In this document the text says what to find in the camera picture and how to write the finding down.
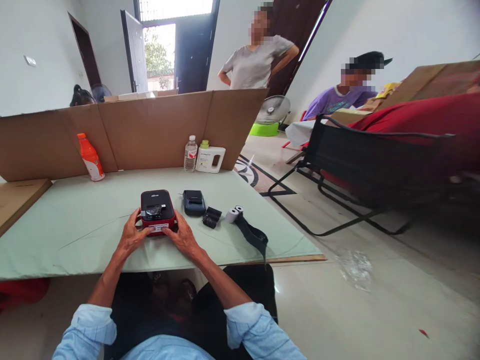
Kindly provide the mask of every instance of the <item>orange drink bottle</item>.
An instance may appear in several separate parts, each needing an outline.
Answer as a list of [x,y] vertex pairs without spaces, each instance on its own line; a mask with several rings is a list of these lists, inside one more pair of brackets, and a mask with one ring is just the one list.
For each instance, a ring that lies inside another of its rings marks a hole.
[[80,155],[86,165],[92,181],[100,181],[105,177],[105,173],[100,165],[97,151],[92,146],[84,132],[76,135],[80,142]]

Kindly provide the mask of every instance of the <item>green tree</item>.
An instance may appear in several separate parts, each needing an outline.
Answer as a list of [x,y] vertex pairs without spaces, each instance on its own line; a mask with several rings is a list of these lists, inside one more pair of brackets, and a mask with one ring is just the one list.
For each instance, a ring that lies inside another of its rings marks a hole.
[[158,35],[147,30],[145,34],[146,71],[149,77],[172,75],[174,68],[167,59],[167,49],[159,43]]

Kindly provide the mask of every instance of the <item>paper roll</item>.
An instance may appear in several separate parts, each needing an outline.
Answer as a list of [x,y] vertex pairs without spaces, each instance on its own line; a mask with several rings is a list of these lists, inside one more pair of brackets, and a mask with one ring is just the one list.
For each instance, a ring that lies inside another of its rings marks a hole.
[[233,224],[239,212],[236,209],[230,209],[225,215],[225,221],[229,224]]

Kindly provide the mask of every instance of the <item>black pants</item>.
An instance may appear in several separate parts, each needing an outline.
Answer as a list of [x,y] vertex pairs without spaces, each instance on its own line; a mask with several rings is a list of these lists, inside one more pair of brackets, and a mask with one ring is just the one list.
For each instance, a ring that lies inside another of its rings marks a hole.
[[[272,267],[267,265],[227,266],[223,270],[256,303],[263,304],[277,320]],[[111,318],[116,324],[115,342],[104,348],[104,358],[120,359],[143,341],[156,335],[187,339],[216,360],[251,359],[243,345],[227,345],[227,317],[212,286],[205,285],[193,299],[193,315],[176,321],[160,310],[152,299],[153,285],[145,272],[122,273],[115,290]]]

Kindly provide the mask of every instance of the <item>light green table surface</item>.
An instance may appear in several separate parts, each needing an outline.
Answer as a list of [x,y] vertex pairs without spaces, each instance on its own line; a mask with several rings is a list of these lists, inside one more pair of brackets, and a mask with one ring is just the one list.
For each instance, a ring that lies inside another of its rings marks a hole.
[[[206,205],[223,215],[241,205],[245,218],[268,236],[267,258],[320,255],[236,172],[185,173],[182,168],[108,173],[58,180],[0,237],[0,280],[101,273],[116,249],[128,216],[140,206],[140,194],[166,189],[181,211],[183,190],[201,190]],[[235,224],[222,220],[215,229],[199,217],[185,216],[196,240],[218,265],[261,260],[260,253]],[[127,260],[124,271],[185,269],[194,265],[166,236],[148,237]]]

